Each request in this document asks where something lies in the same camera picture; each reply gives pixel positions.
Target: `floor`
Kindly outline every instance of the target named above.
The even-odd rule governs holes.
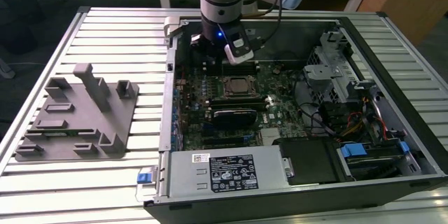
[[[45,64],[78,6],[159,7],[158,0],[38,0],[38,3],[46,16],[43,22],[30,26],[38,41],[38,47],[31,52],[18,56],[9,54],[0,47],[0,56],[6,63],[31,62]],[[197,8],[198,0],[171,0],[171,6],[173,8]],[[5,4],[0,0],[1,11],[5,11]],[[448,69],[443,67],[448,61],[446,41],[448,18],[442,18],[417,49],[445,80],[448,80]],[[0,94],[6,94],[0,96],[0,139],[9,127],[5,122],[14,119],[43,65],[19,64],[10,67],[15,72],[15,77],[10,80],[0,77]]]

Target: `power supply label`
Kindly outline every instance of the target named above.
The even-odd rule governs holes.
[[[258,189],[251,155],[210,157],[209,171],[214,193]]]

